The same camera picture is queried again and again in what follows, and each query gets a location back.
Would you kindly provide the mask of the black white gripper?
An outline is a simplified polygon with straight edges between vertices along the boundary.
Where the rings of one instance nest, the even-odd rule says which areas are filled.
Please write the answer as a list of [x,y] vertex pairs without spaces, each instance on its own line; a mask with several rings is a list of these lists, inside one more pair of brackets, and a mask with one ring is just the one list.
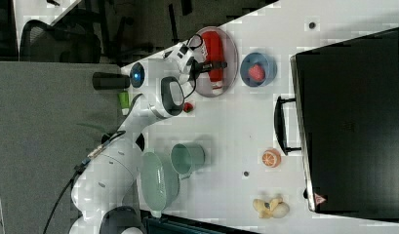
[[181,83],[193,82],[195,72],[209,72],[227,68],[226,61],[197,62],[194,51],[184,43],[177,43],[172,50],[166,52],[164,60],[177,68],[177,78]]

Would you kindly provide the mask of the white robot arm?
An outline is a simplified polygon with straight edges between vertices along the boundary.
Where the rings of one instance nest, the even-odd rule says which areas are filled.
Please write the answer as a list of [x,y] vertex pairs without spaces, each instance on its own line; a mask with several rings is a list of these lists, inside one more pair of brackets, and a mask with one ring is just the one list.
[[194,49],[178,43],[162,58],[148,58],[129,66],[125,76],[140,94],[132,100],[129,114],[115,136],[91,152],[79,166],[71,199],[82,213],[68,234],[100,234],[104,217],[119,208],[140,173],[142,150],[136,141],[142,131],[159,121],[182,113],[186,82],[200,74],[223,70],[227,62],[195,59]]

